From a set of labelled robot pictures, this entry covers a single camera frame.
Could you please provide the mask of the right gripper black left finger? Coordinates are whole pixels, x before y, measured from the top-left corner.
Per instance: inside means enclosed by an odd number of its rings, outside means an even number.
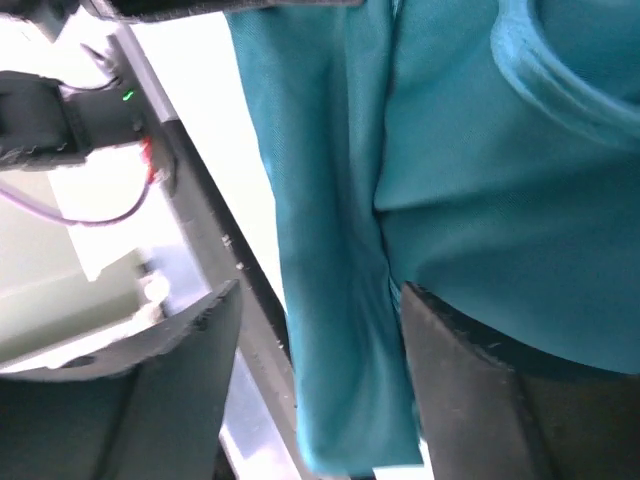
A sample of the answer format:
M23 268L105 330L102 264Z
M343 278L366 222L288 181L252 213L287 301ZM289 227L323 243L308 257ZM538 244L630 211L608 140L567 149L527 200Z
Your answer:
M86 382L1 383L4 479L211 479L241 323L226 283L168 352Z

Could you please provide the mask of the teal satin napkin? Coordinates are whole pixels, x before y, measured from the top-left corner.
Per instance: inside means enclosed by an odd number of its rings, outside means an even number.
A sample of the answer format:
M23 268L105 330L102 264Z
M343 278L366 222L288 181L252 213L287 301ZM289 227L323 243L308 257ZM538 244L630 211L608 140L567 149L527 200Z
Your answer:
M637 2L367 1L227 22L275 198L313 472L421 459L406 284L639 379Z

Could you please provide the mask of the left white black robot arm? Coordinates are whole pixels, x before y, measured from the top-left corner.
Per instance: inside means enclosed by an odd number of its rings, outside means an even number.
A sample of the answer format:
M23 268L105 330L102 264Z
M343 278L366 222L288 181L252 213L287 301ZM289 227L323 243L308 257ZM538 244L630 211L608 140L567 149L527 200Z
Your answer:
M108 77L101 86L2 72L2 170L81 165L95 150L141 142L153 169L173 175L163 124L175 111L132 29L119 23L107 41L104 53L86 50Z

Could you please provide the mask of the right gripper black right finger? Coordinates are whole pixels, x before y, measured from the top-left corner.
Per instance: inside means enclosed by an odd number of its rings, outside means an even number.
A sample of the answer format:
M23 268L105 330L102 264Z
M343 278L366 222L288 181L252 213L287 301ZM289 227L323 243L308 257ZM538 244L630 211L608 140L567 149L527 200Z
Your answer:
M413 284L401 325L438 479L635 479L639 379L527 346Z

